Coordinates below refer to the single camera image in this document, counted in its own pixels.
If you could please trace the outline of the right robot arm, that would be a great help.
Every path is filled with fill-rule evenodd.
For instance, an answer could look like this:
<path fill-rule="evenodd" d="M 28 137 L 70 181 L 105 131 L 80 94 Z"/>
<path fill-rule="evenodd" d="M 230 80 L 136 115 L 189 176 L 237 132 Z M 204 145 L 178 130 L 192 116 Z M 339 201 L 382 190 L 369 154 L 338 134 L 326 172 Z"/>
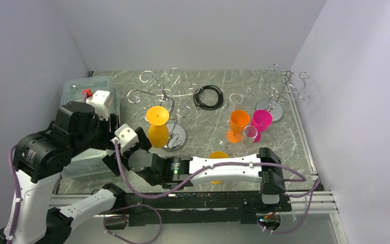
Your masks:
<path fill-rule="evenodd" d="M 137 193 L 144 199 L 159 199 L 177 190 L 210 181 L 247 181 L 260 184 L 259 203 L 272 211 L 286 192 L 284 166 L 269 148 L 262 147 L 256 154 L 240 158 L 206 159 L 192 156 L 160 157 L 149 152 L 152 145 L 144 130 L 123 126 L 115 132 L 111 146 L 117 146 L 103 163 L 116 175 L 124 169 L 136 173 L 151 186 L 166 191 L 156 195 Z"/>

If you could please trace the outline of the yellow-orange wine glass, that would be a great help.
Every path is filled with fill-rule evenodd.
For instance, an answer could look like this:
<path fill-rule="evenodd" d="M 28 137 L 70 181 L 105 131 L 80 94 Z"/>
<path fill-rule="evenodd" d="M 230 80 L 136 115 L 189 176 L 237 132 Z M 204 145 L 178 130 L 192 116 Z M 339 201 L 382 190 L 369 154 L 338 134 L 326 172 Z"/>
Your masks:
<path fill-rule="evenodd" d="M 209 155 L 210 159 L 224 159 L 224 158 L 229 158 L 228 154 L 226 154 L 223 151 L 214 151 Z M 216 180 L 216 181 L 211 181 L 212 184 L 218 185 L 221 184 L 221 180 Z"/>

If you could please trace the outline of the clear wine glass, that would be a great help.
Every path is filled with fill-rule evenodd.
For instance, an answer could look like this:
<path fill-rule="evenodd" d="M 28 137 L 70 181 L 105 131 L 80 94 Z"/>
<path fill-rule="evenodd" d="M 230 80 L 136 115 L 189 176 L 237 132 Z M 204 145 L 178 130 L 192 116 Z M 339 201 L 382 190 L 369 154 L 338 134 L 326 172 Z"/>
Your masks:
<path fill-rule="evenodd" d="M 223 147 L 226 144 L 225 140 L 222 137 L 215 137 L 214 139 L 212 139 L 212 143 L 214 146 L 217 147 Z"/>
<path fill-rule="evenodd" d="M 241 145 L 233 151 L 235 158 L 248 154 L 248 148 L 254 143 L 258 136 L 258 130 L 254 126 L 246 126 L 242 133 Z"/>

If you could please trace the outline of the orange wine glass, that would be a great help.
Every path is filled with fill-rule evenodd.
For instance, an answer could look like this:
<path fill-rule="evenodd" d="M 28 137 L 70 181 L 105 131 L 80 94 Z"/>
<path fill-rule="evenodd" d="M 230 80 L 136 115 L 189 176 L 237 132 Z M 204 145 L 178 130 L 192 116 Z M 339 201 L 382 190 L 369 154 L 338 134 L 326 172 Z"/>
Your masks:
<path fill-rule="evenodd" d="M 250 115 L 245 110 L 234 110 L 230 115 L 229 127 L 226 138 L 231 143 L 239 143 L 242 133 L 250 123 Z"/>

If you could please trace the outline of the pink wine glass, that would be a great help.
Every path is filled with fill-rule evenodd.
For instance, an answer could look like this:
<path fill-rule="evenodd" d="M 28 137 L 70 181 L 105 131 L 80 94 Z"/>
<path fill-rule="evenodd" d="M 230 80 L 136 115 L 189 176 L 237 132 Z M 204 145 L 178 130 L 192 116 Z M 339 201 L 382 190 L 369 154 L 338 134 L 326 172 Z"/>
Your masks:
<path fill-rule="evenodd" d="M 262 132 L 266 131 L 268 127 L 272 124 L 273 117 L 270 112 L 266 110 L 256 110 L 253 113 L 251 119 L 251 125 L 256 128 L 257 136 L 254 140 L 254 143 L 259 142 L 262 137 Z"/>

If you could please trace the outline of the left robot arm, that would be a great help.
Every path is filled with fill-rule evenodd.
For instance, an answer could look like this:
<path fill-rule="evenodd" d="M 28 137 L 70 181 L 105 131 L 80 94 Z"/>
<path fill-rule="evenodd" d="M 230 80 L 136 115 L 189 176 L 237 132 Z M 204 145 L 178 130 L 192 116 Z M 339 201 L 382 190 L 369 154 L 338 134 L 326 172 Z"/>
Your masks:
<path fill-rule="evenodd" d="M 68 206 L 50 207 L 56 182 L 72 158 L 88 149 L 111 149 L 119 125 L 112 114 L 84 102 L 61 106 L 46 130 L 23 137 L 8 153 L 15 195 L 0 243 L 64 243 L 71 232 L 97 214 L 117 214 L 126 205 L 125 191 L 108 183 L 95 194 Z"/>

